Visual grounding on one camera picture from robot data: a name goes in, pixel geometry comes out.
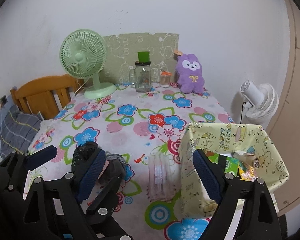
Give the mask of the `green cup on jar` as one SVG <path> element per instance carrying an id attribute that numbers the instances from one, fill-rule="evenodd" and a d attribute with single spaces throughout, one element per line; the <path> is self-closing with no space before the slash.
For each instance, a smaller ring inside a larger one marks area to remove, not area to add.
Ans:
<path id="1" fill-rule="evenodd" d="M 138 62 L 139 63 L 147 63 L 150 61 L 149 51 L 139 51 L 138 52 Z"/>

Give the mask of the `green desk fan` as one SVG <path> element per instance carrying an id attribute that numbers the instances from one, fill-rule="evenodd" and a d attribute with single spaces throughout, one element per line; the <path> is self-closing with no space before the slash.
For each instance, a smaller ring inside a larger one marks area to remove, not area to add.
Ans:
<path id="1" fill-rule="evenodd" d="M 115 92 L 114 84 L 99 78 L 107 59 L 105 40 L 100 34 L 89 29 L 72 32 L 63 41 L 59 57 L 67 74 L 76 79 L 92 79 L 93 85 L 85 90 L 85 98 L 100 99 Z"/>

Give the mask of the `white floor fan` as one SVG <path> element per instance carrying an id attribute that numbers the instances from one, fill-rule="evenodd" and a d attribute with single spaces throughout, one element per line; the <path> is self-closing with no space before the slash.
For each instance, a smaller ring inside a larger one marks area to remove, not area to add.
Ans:
<path id="1" fill-rule="evenodd" d="M 241 80 L 236 83 L 231 110 L 231 117 L 235 123 L 266 128 L 279 110 L 279 95 L 269 83 Z"/>

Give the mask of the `toothpick jar orange lid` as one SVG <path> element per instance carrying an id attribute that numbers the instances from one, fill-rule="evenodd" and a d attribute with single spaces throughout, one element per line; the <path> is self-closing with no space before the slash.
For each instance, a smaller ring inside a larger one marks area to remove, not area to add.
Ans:
<path id="1" fill-rule="evenodd" d="M 160 71 L 159 84 L 160 87 L 169 87 L 171 83 L 172 73 L 168 71 Z"/>

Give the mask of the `glass mason jar mug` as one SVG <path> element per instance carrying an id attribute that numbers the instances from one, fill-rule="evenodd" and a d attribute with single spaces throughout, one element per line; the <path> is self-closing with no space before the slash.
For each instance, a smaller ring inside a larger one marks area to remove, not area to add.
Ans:
<path id="1" fill-rule="evenodd" d="M 135 67 L 130 69 L 130 83 L 139 93 L 151 91 L 151 63 L 135 61 Z"/>

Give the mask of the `grey plaid pillow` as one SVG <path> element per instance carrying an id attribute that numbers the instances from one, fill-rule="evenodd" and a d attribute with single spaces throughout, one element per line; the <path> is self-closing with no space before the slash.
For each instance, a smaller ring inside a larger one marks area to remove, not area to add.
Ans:
<path id="1" fill-rule="evenodd" d="M 39 114 L 28 114 L 13 105 L 0 127 L 0 155 L 4 159 L 11 152 L 25 154 L 43 121 Z"/>

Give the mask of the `clear plastic package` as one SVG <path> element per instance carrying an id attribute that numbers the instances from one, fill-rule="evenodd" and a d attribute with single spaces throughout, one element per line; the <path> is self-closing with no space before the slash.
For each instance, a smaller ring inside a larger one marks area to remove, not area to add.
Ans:
<path id="1" fill-rule="evenodd" d="M 174 196 L 174 183 L 169 158 L 159 152 L 151 155 L 148 163 L 148 174 L 149 200 L 151 202 L 171 202 Z"/>

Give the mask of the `yellow cartoon storage box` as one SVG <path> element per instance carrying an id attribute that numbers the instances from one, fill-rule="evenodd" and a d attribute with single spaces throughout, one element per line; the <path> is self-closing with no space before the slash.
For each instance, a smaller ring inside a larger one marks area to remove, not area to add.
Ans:
<path id="1" fill-rule="evenodd" d="M 261 177 L 273 193 L 289 179 L 289 172 L 275 145 L 260 125 L 198 123 L 187 127 L 179 146 L 181 160 L 181 213 L 186 218 L 208 218 L 217 208 L 193 165 L 193 153 L 203 150 L 239 160 L 237 177 Z"/>

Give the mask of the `green tissue pack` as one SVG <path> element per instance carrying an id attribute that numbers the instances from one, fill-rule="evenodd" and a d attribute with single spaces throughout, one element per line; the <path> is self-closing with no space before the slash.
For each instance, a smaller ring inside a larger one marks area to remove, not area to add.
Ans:
<path id="1" fill-rule="evenodd" d="M 231 173 L 235 177 L 237 176 L 238 167 L 239 167 L 239 160 L 238 159 L 228 157 L 228 156 L 224 156 L 224 155 L 220 155 L 220 154 L 216 154 L 216 153 L 213 153 L 213 152 L 209 152 L 206 155 L 212 163 L 215 163 L 219 167 L 221 167 L 223 169 L 224 173 Z"/>

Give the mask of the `wooden bed headboard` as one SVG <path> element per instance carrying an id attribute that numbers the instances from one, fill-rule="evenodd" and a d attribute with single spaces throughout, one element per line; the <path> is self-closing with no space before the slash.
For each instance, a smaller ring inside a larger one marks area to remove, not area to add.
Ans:
<path id="1" fill-rule="evenodd" d="M 59 112 L 55 96 L 62 107 L 65 107 L 70 99 L 70 92 L 75 92 L 83 84 L 68 74 L 60 76 L 46 76 L 34 79 L 18 89 L 11 89 L 10 93 L 14 104 L 27 114 L 41 113 L 44 119 L 52 119 Z"/>

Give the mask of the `green patterned wall board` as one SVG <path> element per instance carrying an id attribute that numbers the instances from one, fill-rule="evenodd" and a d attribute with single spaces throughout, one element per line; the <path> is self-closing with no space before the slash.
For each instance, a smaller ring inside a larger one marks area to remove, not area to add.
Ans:
<path id="1" fill-rule="evenodd" d="M 138 52 L 148 51 L 153 82 L 160 72 L 175 73 L 174 51 L 178 49 L 179 35 L 173 33 L 131 33 L 104 37 L 107 59 L 99 77 L 101 82 L 122 84 L 129 82 L 130 68 L 138 61 Z"/>

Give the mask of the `dark grey sock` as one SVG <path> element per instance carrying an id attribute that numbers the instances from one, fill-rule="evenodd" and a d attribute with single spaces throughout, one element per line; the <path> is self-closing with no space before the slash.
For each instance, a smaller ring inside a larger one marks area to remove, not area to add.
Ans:
<path id="1" fill-rule="evenodd" d="M 102 148 L 96 142 L 86 141 L 80 144 L 75 150 L 71 163 L 71 172 L 76 173 L 79 168 L 88 161 L 95 151 L 100 151 Z M 103 170 L 97 178 L 97 184 L 105 184 L 113 177 L 124 179 L 126 176 L 126 161 L 119 154 L 106 155 L 106 162 Z"/>

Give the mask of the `floral tablecloth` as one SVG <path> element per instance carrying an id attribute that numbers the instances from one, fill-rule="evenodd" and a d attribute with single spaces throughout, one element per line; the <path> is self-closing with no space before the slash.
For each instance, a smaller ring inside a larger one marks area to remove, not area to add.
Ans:
<path id="1" fill-rule="evenodd" d="M 110 96 L 96 100 L 78 95 L 42 123 L 29 152 L 49 145 L 58 152 L 54 159 L 29 172 L 25 190 L 37 177 L 46 181 L 62 178 L 71 170 L 75 148 L 94 141 L 107 154 L 119 154 L 126 161 L 126 177 L 113 213 L 126 233 L 134 239 L 198 239 L 209 221 L 182 217 L 178 189 L 178 147 L 191 122 L 230 123 L 232 118 L 208 91 L 183 94 L 175 85 L 154 85 L 149 93 L 138 93 L 123 84 Z M 170 161 L 175 186 L 170 202 L 147 197 L 148 160 L 157 153 Z"/>

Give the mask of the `purple plush bunny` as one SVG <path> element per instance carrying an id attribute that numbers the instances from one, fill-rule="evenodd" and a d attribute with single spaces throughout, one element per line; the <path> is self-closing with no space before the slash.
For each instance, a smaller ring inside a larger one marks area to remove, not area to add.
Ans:
<path id="1" fill-rule="evenodd" d="M 203 94 L 205 80 L 202 65 L 194 54 L 177 55 L 177 84 L 184 94 Z"/>

